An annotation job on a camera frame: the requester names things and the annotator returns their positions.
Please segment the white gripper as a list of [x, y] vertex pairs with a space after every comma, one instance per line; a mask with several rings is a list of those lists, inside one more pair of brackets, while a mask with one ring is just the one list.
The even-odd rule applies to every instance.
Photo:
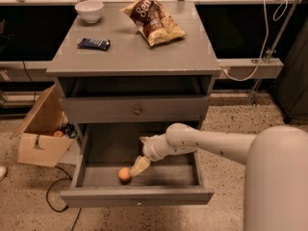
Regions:
[[142, 153], [144, 156], [139, 156], [130, 168], [129, 175], [131, 177], [136, 177], [144, 172], [150, 166], [150, 161], [158, 162], [167, 156], [188, 154], [196, 150], [191, 146], [171, 145], [165, 134], [140, 137], [140, 141], [143, 144]]

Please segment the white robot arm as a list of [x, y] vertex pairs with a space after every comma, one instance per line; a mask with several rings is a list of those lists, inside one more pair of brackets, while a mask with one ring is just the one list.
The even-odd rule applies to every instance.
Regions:
[[245, 166], [244, 231], [308, 231], [307, 132], [274, 126], [258, 135], [234, 134], [173, 123], [141, 141], [132, 177], [167, 156], [203, 149]]

